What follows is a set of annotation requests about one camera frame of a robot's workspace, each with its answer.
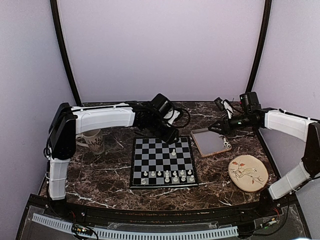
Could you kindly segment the black grey chess board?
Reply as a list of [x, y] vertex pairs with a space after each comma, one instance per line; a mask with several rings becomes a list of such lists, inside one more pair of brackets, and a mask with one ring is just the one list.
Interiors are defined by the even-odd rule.
[[[173, 172], [177, 172], [179, 182], [173, 182]], [[165, 183], [165, 176], [169, 176], [169, 182]], [[186, 177], [186, 182], [181, 181], [181, 177]], [[194, 176], [194, 181], [190, 181], [190, 176]], [[146, 180], [146, 184], [141, 184], [141, 179]], [[130, 169], [130, 188], [132, 189], [159, 189], [159, 188], [187, 188], [197, 187], [199, 180], [195, 167], [191, 141], [188, 136], [180, 136], [178, 142], [168, 144], [161, 139], [154, 137], [136, 137], [132, 144], [132, 158]]]

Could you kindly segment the white chess queen piece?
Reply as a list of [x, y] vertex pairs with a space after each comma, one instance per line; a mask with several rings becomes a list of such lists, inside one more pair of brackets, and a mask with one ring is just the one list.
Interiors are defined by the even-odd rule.
[[169, 176], [168, 176], [168, 175], [166, 175], [166, 176], [165, 176], [165, 178], [164, 178], [164, 182], [165, 182], [165, 183], [169, 183], [169, 182], [170, 182], [170, 178], [169, 178]]

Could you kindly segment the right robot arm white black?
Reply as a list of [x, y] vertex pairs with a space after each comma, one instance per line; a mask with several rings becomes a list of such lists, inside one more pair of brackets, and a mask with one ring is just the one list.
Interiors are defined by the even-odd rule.
[[285, 147], [285, 158], [294, 157], [296, 165], [267, 189], [267, 196], [255, 205], [255, 213], [266, 217], [275, 208], [273, 200], [298, 191], [307, 183], [320, 177], [320, 121], [298, 115], [281, 108], [262, 107], [256, 92], [239, 96], [241, 109], [237, 114], [227, 114], [212, 123], [208, 130], [228, 135], [243, 128], [253, 128], [268, 138], [267, 145], [275, 148], [271, 137], [279, 137], [276, 143]]

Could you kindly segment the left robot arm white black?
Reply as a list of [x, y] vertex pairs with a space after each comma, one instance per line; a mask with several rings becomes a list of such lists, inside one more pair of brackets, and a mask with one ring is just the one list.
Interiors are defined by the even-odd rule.
[[179, 138], [174, 122], [182, 116], [180, 110], [163, 94], [151, 101], [125, 101], [103, 106], [70, 106], [64, 102], [51, 122], [43, 149], [48, 159], [48, 196], [51, 210], [67, 218], [70, 206], [66, 197], [68, 166], [76, 152], [76, 139], [89, 131], [115, 127], [135, 127], [148, 130], [154, 137], [172, 144]]

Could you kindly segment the green circuit board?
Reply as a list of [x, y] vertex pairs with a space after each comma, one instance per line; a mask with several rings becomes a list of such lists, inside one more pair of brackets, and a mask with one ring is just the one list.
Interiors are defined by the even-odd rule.
[[87, 236], [91, 236], [93, 234], [93, 231], [90, 228], [87, 228], [79, 224], [73, 224], [71, 227], [71, 232], [74, 234], [82, 234]]

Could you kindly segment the metal tray with wooden rim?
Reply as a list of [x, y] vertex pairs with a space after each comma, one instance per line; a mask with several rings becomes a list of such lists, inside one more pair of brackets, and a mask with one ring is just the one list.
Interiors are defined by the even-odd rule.
[[209, 131], [207, 128], [192, 130], [190, 134], [203, 158], [225, 153], [232, 149], [232, 145], [231, 148], [224, 146], [224, 135]]

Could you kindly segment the oval bird pattern coaster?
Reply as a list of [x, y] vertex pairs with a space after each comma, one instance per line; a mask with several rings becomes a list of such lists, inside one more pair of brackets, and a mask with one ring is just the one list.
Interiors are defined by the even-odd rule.
[[228, 175], [241, 190], [254, 193], [268, 182], [269, 173], [263, 162], [252, 155], [240, 155], [228, 164]]

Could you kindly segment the beige mug with dark pattern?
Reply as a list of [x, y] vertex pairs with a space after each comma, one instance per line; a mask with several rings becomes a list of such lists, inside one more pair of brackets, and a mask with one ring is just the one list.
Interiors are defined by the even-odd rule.
[[95, 129], [76, 135], [76, 144], [89, 148], [94, 155], [101, 155], [105, 151], [105, 144], [101, 129]]

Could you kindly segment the black front rail base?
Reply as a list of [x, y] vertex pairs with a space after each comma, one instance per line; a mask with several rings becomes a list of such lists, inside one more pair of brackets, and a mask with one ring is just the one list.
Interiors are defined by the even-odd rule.
[[297, 211], [298, 200], [292, 196], [274, 202], [261, 212], [259, 196], [259, 193], [239, 191], [214, 194], [190, 188], [121, 189], [112, 193], [67, 191], [66, 201], [49, 203], [46, 193], [42, 192], [29, 196], [23, 213], [26, 215], [31, 207], [37, 207], [54, 217], [63, 216], [90, 225], [112, 221], [155, 225], [202, 222], [245, 225], [262, 217], [290, 218]]

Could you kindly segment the right black frame post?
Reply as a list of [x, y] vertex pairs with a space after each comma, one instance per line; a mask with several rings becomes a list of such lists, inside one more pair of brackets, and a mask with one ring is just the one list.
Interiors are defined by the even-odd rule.
[[262, 20], [261, 20], [261, 26], [260, 26], [260, 32], [258, 36], [256, 51], [252, 63], [252, 68], [250, 71], [250, 75], [248, 78], [247, 86], [245, 89], [245, 92], [251, 92], [253, 90], [256, 77], [258, 74], [259, 66], [262, 59], [262, 54], [265, 46], [265, 41], [267, 37], [267, 31], [271, 16], [271, 9], [272, 9], [272, 0], [265, 0], [264, 1], [264, 8], [263, 8], [263, 14], [262, 14]]

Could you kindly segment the black frame post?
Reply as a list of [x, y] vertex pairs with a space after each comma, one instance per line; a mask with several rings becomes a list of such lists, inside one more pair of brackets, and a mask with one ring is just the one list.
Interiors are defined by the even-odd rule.
[[69, 84], [73, 99], [75, 101], [75, 104], [77, 106], [82, 106], [82, 101], [81, 101], [80, 94], [79, 94], [79, 91], [76, 86], [76, 81], [75, 81], [75, 78], [73, 75], [73, 71], [71, 68], [70, 61], [69, 61], [69, 56], [67, 53], [66, 43], [65, 43], [65, 39], [64, 39], [64, 35], [63, 35], [62, 24], [61, 24], [61, 19], [60, 19], [60, 14], [59, 14], [58, 1], [57, 0], [50, 0], [49, 2], [50, 2], [51, 15], [52, 15], [52, 19], [53, 19], [56, 39], [57, 39], [62, 63], [64, 66], [64, 70], [66, 73], [66, 77], [68, 80], [68, 84]]
[[262, 20], [261, 20], [261, 26], [260, 26], [260, 32], [258, 36], [256, 51], [252, 63], [252, 68], [250, 71], [250, 75], [248, 78], [247, 86], [245, 89], [245, 92], [251, 92], [253, 90], [256, 77], [258, 74], [259, 66], [262, 59], [262, 54], [265, 46], [265, 41], [267, 37], [267, 31], [271, 16], [271, 9], [272, 9], [272, 0], [265, 0], [264, 1], [264, 8], [263, 8], [263, 14], [262, 14]]

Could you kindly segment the left black frame post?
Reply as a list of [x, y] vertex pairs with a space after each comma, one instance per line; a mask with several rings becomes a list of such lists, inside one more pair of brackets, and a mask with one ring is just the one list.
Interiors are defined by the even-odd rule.
[[68, 80], [68, 84], [69, 84], [73, 99], [75, 101], [75, 104], [77, 106], [82, 106], [82, 101], [81, 101], [80, 94], [79, 94], [79, 91], [76, 86], [76, 81], [75, 81], [75, 78], [73, 75], [73, 71], [71, 68], [70, 61], [69, 61], [69, 56], [67, 53], [66, 43], [65, 43], [65, 39], [64, 39], [64, 35], [63, 35], [62, 24], [61, 24], [61, 19], [60, 19], [60, 14], [59, 14], [58, 1], [57, 0], [50, 0], [49, 2], [50, 2], [51, 15], [52, 15], [52, 19], [53, 19], [56, 39], [57, 39], [62, 63], [64, 66], [64, 70], [66, 73], [66, 77]]

